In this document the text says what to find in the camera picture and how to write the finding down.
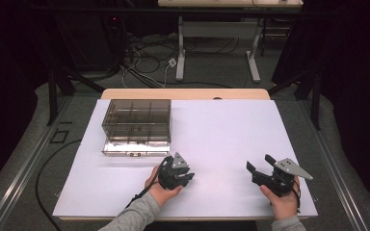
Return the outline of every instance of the gray floor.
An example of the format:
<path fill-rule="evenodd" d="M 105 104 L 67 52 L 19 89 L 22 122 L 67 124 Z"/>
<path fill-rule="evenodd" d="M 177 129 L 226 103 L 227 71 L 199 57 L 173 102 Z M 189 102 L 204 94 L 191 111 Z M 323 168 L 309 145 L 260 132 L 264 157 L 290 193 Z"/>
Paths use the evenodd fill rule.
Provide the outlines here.
<path fill-rule="evenodd" d="M 199 38 L 188 40 L 188 47 L 195 44 L 195 50 L 217 51 L 229 39 Z M 237 48 L 229 54 L 187 53 L 185 78 L 181 85 L 167 85 L 167 88 L 218 88 L 206 83 L 227 85 L 232 88 L 272 87 L 271 77 L 285 40 L 269 38 L 264 57 L 256 55 L 261 83 L 251 80 L 245 51 L 250 43 L 240 40 Z M 231 50 L 234 40 L 226 49 Z M 156 57 L 166 57 L 171 53 L 167 47 L 154 46 L 146 50 Z M 161 62 L 157 71 L 148 74 L 158 81 L 164 81 L 167 61 Z M 144 59 L 138 69 L 152 69 L 152 60 Z M 174 68 L 169 68 L 167 81 L 175 83 Z M 129 74 L 121 78 L 121 72 L 112 78 L 97 82 L 105 88 L 146 88 Z M 47 85 L 36 90 L 39 104 L 22 140 L 0 173 L 0 230 L 55 230 L 45 218 L 35 199 L 34 185 L 37 171 L 51 153 L 61 145 L 50 143 L 57 131 L 68 131 L 66 141 L 81 139 L 90 119 L 91 111 L 99 93 L 75 83 L 77 93 L 73 97 L 59 95 L 60 116 L 47 127 L 48 90 Z M 321 131 L 316 131 L 308 121 L 308 101 L 296 101 L 295 86 L 279 91 L 272 96 L 282 116 L 290 141 L 300 164 L 314 176 L 307 182 L 314 196 L 319 216 L 304 220 L 307 230 L 370 230 L 370 194 L 364 189 L 357 173 L 348 163 L 340 146 L 340 138 L 335 126 L 331 103 L 322 98 L 320 110 Z M 51 212 L 55 203 L 54 195 L 66 180 L 77 145 L 71 145 L 54 158 L 41 176 L 40 196 L 45 207 Z M 107 221 L 64 222 L 55 219 L 62 230 L 96 230 Z M 259 230 L 271 230 L 270 220 L 257 223 Z"/>

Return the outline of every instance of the gray sleeve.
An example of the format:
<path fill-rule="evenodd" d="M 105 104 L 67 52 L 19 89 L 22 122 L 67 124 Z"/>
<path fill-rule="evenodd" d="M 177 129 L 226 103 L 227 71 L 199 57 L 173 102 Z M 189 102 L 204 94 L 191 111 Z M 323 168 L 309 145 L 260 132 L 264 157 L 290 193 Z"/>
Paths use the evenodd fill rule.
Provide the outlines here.
<path fill-rule="evenodd" d="M 141 231 L 152 223 L 159 213 L 160 207 L 154 197 L 147 192 L 119 213 L 110 223 L 99 231 Z"/>
<path fill-rule="evenodd" d="M 300 222 L 297 215 L 276 220 L 272 224 L 273 231 L 305 231 L 304 225 Z"/>

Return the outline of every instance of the person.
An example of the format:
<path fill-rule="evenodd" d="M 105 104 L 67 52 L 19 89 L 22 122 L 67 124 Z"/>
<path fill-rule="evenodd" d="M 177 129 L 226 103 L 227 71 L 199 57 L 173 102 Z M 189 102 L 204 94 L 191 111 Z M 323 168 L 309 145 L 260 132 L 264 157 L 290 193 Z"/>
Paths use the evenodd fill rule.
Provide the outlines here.
<path fill-rule="evenodd" d="M 151 176 L 145 181 L 145 187 L 148 187 L 157 173 L 158 167 L 155 167 Z M 294 190 L 299 189 L 299 179 L 296 176 L 297 184 Z M 160 212 L 161 207 L 171 198 L 177 196 L 182 186 L 169 191 L 161 187 L 160 184 L 153 184 L 148 192 L 141 198 L 134 200 L 127 208 L 119 213 L 110 223 L 98 231 L 140 231 L 154 222 L 156 215 Z M 272 224 L 273 231 L 305 231 L 303 224 L 297 217 L 297 199 L 291 192 L 284 197 L 276 196 L 266 186 L 260 186 L 262 193 L 269 199 L 272 204 L 275 221 Z"/>

